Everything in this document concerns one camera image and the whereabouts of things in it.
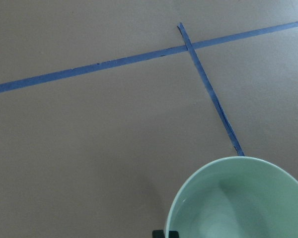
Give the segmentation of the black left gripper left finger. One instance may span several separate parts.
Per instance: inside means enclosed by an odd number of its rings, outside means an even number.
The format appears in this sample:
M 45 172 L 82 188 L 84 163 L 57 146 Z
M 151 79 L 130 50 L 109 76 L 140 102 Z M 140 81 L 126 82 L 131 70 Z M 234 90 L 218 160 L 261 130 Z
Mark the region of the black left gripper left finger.
M 152 238 L 164 238 L 164 231 L 163 230 L 152 231 Z

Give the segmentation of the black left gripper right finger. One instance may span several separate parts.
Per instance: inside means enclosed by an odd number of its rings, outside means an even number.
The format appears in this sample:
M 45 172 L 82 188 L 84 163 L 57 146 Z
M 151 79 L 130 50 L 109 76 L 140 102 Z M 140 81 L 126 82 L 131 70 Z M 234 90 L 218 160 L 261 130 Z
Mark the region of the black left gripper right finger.
M 178 231 L 169 231 L 168 237 L 169 238 L 179 238 L 179 233 L 178 233 Z

